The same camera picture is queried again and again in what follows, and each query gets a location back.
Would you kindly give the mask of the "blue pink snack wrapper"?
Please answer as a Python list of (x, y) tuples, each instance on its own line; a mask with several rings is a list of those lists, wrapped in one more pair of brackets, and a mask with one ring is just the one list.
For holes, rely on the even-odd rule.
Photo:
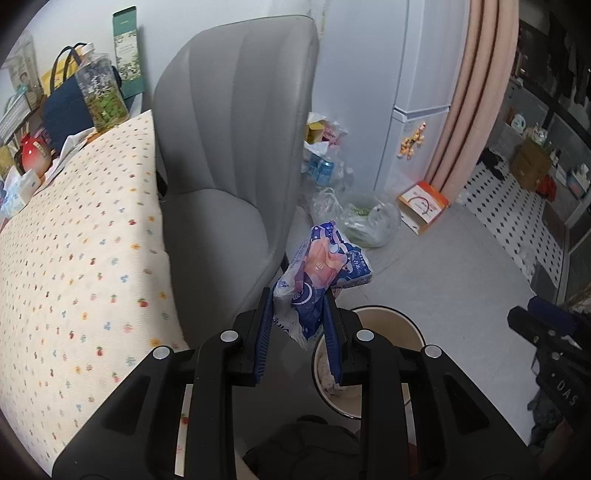
[(322, 302), (329, 290), (370, 283), (373, 269), (363, 249), (335, 222), (311, 227), (273, 287), (273, 323), (304, 349), (322, 332)]

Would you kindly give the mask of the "white tissue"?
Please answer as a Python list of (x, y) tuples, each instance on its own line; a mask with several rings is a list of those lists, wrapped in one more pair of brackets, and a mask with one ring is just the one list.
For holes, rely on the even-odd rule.
[(335, 382), (335, 377), (329, 368), (328, 356), (325, 353), (318, 356), (317, 374), (322, 391), (328, 396), (344, 400), (359, 400), (361, 398), (362, 388), (360, 386), (341, 386)]

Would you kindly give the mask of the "clear garbage bag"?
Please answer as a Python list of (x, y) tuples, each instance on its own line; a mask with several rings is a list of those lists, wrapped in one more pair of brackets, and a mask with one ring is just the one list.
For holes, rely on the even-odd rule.
[(401, 223), (399, 208), (387, 198), (353, 190), (324, 188), (311, 196), (315, 224), (335, 222), (339, 231), (363, 248), (380, 248), (396, 236)]

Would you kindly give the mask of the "orange white cardboard box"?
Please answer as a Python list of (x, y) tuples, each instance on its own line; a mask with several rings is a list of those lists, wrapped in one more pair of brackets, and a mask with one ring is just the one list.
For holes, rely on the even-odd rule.
[(398, 198), (401, 218), (416, 235), (422, 235), (449, 207), (449, 200), (425, 181)]

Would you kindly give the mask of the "white bag of recyclables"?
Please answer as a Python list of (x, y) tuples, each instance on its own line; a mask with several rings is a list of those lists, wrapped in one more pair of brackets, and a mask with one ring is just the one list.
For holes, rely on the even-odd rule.
[(353, 186), (353, 168), (344, 160), (348, 132), (337, 121), (308, 113), (304, 130), (304, 160), (301, 172), (318, 188), (345, 191)]

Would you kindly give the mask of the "brown cardboard carton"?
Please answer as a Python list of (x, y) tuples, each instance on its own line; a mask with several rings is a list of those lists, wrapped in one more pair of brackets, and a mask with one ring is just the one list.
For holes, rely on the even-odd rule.
[(535, 192), (550, 166), (551, 160), (544, 148), (528, 138), (511, 162), (510, 172), (522, 189)]

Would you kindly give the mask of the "grey upholstered chair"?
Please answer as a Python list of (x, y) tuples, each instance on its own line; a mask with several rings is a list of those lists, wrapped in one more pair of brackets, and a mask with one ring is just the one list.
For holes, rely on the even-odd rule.
[(256, 307), (280, 270), (317, 58), (310, 17), (250, 19), (195, 35), (157, 83), (163, 237), (190, 347)]

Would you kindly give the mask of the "white refrigerator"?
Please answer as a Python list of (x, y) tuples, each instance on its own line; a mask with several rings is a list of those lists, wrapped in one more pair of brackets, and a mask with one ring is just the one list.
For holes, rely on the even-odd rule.
[(425, 179), (463, 60), (467, 1), (329, 1), (312, 108), (344, 130), (356, 188), (393, 198)]

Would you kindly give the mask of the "papers on table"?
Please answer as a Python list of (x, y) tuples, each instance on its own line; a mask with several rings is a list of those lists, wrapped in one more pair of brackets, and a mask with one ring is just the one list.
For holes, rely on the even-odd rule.
[(59, 157), (53, 161), (51, 167), (44, 174), (44, 182), (49, 184), (65, 168), (67, 163), (86, 145), (89, 138), (96, 133), (91, 127), (75, 135), (69, 135), (60, 151)]

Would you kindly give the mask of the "pink curtain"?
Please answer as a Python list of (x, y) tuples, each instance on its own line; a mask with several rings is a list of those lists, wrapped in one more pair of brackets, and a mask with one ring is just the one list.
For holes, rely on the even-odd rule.
[(460, 74), (426, 181), (449, 201), (469, 180), (495, 124), (517, 47), (519, 2), (470, 3)]

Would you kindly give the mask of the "navy lunch bag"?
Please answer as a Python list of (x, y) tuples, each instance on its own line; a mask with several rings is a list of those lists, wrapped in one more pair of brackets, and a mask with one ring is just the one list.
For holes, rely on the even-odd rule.
[[(50, 95), (42, 107), (41, 117), (49, 135), (50, 145), (56, 152), (61, 151), (69, 135), (94, 127), (75, 78), (75, 72), (81, 63), (81, 48), (85, 44), (87, 43), (79, 42), (63, 48), (60, 52), (66, 57), (60, 86), (55, 85), (57, 68), (53, 67), (51, 70)], [(113, 69), (121, 92), (120, 76), (114, 66)]]

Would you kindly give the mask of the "blue tissue box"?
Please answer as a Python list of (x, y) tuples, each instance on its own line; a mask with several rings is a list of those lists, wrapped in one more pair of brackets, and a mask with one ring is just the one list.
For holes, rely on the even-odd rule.
[(17, 215), (31, 201), (40, 185), (40, 178), (34, 170), (26, 171), (23, 175), (20, 175), (12, 167), (4, 182), (6, 195), (2, 200), (2, 214), (7, 218)]

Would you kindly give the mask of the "large tea bottle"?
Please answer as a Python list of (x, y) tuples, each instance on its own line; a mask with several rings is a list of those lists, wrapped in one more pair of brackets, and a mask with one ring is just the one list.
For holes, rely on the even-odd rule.
[(110, 60), (105, 54), (97, 54), (92, 43), (81, 48), (75, 78), (98, 134), (130, 118)]

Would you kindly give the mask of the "green tall box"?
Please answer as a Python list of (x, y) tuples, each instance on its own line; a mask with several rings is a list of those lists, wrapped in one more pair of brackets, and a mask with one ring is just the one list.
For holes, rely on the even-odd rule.
[(138, 43), (137, 8), (130, 6), (112, 15), (116, 69), (124, 99), (145, 90)]

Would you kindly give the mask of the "white tote bag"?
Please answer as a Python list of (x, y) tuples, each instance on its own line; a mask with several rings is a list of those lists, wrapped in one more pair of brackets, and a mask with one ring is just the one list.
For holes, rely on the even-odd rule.
[(17, 94), (25, 94), (32, 110), (36, 110), (43, 96), (43, 88), (37, 69), (33, 37), (25, 30), (10, 50), (2, 65), (7, 69)]

